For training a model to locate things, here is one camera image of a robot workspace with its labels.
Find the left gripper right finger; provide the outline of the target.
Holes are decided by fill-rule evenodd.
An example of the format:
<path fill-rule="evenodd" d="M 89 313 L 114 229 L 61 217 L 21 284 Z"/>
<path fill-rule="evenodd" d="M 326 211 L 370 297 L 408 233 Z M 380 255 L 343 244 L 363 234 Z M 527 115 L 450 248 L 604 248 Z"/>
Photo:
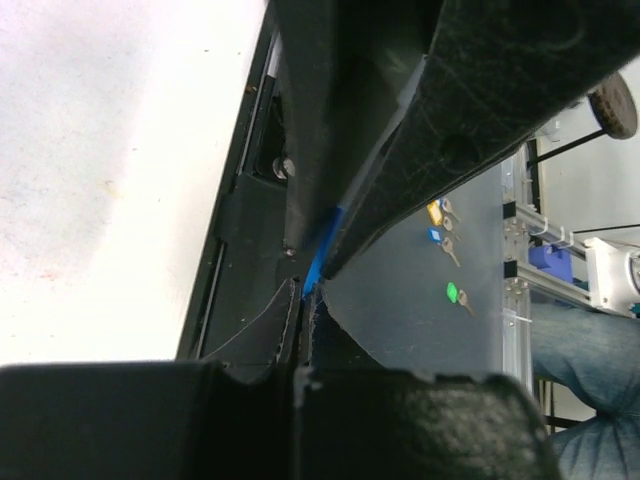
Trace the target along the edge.
<path fill-rule="evenodd" d="M 529 393 L 506 375 L 386 369 L 305 299 L 294 374 L 297 479 L 557 479 Z"/>

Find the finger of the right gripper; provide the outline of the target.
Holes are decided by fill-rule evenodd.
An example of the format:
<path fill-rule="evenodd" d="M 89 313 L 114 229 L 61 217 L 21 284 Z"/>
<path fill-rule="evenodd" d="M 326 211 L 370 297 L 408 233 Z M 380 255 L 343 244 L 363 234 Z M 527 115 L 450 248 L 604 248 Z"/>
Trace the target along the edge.
<path fill-rule="evenodd" d="M 346 209 L 324 277 L 638 53 L 635 1 L 444 2 L 415 95 Z"/>
<path fill-rule="evenodd" d="M 314 242 L 417 89 L 437 1 L 273 1 L 281 53 L 284 244 Z"/>

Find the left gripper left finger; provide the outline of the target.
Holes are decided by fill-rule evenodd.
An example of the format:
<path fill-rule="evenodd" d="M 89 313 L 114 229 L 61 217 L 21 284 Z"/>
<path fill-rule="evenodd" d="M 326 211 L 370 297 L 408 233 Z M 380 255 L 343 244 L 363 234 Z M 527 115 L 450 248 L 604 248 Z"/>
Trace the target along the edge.
<path fill-rule="evenodd" d="M 198 360 L 1 371 L 5 479 L 215 479 L 270 472 L 300 286 Z"/>

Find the black caster wheel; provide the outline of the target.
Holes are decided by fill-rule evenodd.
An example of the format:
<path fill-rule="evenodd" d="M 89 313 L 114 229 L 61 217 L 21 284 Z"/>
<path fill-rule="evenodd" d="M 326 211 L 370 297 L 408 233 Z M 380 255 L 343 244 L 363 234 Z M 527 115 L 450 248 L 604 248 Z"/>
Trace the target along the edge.
<path fill-rule="evenodd" d="M 604 133 L 628 140 L 638 131 L 638 112 L 624 77 L 615 72 L 587 95 L 592 113 Z"/>

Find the key by yellow tag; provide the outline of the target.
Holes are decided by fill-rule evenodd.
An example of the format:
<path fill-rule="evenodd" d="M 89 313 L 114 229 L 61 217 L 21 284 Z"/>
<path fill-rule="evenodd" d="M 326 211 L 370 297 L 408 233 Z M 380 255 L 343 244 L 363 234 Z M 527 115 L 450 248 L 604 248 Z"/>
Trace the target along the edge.
<path fill-rule="evenodd" d="M 457 231 L 457 224 L 460 222 L 460 217 L 454 211 L 452 203 L 448 198 L 443 198 L 441 200 L 441 209 L 444 212 L 442 225 L 447 231 L 452 233 L 457 240 L 460 240 L 461 237 Z"/>

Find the small green key tag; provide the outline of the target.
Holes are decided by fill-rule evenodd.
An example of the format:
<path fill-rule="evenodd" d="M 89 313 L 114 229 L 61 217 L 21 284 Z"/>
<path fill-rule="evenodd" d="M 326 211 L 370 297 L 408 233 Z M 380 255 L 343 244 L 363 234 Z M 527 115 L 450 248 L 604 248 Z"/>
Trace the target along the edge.
<path fill-rule="evenodd" d="M 458 302 L 458 288 L 453 282 L 449 282 L 446 286 L 446 295 L 453 304 Z"/>

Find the key by green tag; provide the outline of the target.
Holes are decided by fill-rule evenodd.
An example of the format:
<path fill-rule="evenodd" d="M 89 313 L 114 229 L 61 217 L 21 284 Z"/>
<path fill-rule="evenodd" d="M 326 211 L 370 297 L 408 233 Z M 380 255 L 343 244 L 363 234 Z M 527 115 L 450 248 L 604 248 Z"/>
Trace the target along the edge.
<path fill-rule="evenodd" d="M 475 315 L 474 309 L 472 308 L 467 293 L 460 289 L 457 293 L 457 302 L 459 305 L 464 307 L 471 316 Z"/>

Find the small blue key tag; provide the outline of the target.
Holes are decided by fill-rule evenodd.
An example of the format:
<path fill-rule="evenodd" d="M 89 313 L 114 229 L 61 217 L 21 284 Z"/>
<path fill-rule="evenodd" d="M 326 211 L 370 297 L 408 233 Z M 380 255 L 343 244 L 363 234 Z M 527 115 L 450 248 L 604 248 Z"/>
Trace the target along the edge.
<path fill-rule="evenodd" d="M 432 242 L 440 244 L 442 242 L 442 235 L 437 228 L 429 228 L 427 230 L 429 239 Z"/>

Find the key by blue tag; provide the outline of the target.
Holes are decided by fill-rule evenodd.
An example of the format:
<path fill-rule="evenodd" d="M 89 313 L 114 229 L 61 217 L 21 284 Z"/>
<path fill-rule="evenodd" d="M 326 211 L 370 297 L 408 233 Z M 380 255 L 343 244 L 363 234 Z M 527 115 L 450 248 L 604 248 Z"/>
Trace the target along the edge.
<path fill-rule="evenodd" d="M 441 241 L 441 248 L 447 255 L 450 256 L 457 267 L 461 266 L 460 261 L 458 260 L 454 251 L 454 243 L 449 237 L 445 237 Z"/>

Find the blue plastic bin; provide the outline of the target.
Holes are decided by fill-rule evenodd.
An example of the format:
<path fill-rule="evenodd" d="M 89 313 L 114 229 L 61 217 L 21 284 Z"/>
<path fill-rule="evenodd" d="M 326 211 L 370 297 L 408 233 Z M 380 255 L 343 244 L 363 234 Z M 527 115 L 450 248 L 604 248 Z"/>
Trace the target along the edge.
<path fill-rule="evenodd" d="M 529 263 L 553 277 L 573 283 L 572 256 L 567 249 L 553 245 L 532 247 L 528 252 Z"/>

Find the person in jeans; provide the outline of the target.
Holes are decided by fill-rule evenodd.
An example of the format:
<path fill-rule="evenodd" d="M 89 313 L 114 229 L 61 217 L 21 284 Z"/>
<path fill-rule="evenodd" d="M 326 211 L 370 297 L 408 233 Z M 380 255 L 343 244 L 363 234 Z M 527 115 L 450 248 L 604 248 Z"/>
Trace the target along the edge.
<path fill-rule="evenodd" d="M 551 436 L 565 479 L 639 477 L 639 321 L 556 304 L 531 307 L 534 374 L 595 415 Z"/>

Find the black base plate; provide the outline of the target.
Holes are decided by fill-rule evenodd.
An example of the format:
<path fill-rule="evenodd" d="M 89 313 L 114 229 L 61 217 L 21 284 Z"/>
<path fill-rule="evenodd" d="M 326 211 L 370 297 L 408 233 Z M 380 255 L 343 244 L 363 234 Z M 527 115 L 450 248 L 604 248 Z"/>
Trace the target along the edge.
<path fill-rule="evenodd" d="M 286 181 L 275 173 L 284 155 L 277 82 L 279 42 L 273 9 L 259 24 L 239 112 L 223 167 L 178 359 L 213 354 L 248 326 L 280 285 L 310 258 L 283 247 Z"/>

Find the aluminium frame post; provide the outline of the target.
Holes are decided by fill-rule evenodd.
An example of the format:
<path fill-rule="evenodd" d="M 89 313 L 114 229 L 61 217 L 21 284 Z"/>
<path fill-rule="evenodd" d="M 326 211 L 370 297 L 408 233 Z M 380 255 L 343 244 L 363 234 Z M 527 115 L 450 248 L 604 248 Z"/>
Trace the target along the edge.
<path fill-rule="evenodd" d="M 501 164 L 503 192 L 503 370 L 534 391 L 531 354 L 530 290 L 518 268 L 528 260 L 527 224 L 517 207 L 526 203 L 528 149 L 525 145 Z"/>

